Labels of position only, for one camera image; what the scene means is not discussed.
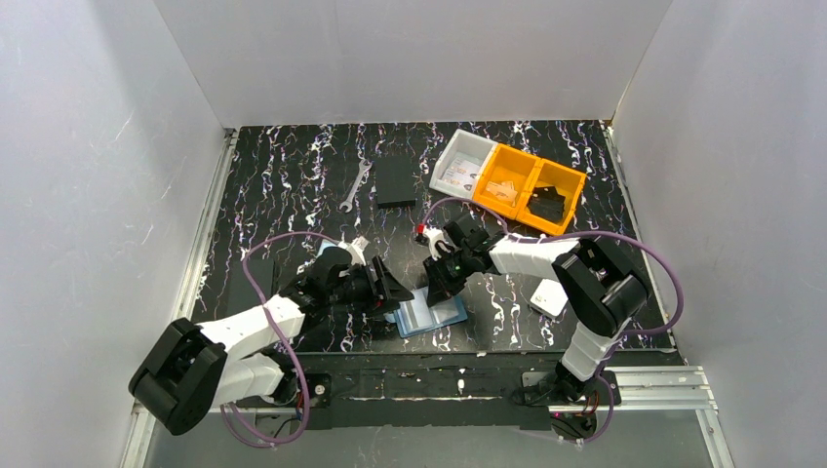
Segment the blue leather card holder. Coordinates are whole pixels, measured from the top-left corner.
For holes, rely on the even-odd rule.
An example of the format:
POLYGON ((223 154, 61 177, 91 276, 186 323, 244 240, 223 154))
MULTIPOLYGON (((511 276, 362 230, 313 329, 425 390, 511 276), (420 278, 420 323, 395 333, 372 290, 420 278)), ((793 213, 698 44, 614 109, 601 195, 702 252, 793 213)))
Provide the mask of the blue leather card holder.
POLYGON ((428 306, 428 288, 413 291, 413 299, 384 315, 385 321, 394 324, 402 338, 433 332, 468 319, 468 313, 459 296, 428 306))

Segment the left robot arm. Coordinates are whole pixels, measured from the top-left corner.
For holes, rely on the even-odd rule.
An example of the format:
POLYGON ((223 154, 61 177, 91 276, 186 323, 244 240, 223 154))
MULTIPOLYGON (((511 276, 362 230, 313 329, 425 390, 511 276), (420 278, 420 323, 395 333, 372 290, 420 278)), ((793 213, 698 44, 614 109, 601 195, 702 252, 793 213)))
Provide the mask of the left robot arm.
POLYGON ((171 434, 182 435, 213 408, 276 392, 285 373, 264 354, 270 345, 339 311, 382 316, 412 299, 379 256, 365 262, 351 245, 329 246, 265 302, 216 321, 168 324, 128 390, 171 434))

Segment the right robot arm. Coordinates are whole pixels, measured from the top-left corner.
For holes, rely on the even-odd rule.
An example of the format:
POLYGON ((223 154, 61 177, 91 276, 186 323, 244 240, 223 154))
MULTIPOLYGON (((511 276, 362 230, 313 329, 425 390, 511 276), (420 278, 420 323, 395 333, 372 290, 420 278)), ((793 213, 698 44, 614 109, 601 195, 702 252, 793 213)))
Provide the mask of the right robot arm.
POLYGON ((592 379, 651 296, 649 281, 612 233, 532 238, 491 233, 463 215, 443 228, 420 224, 415 238, 430 251, 423 261, 430 306, 460 294, 476 273, 521 274, 558 283, 577 319, 557 366, 558 378, 592 379))

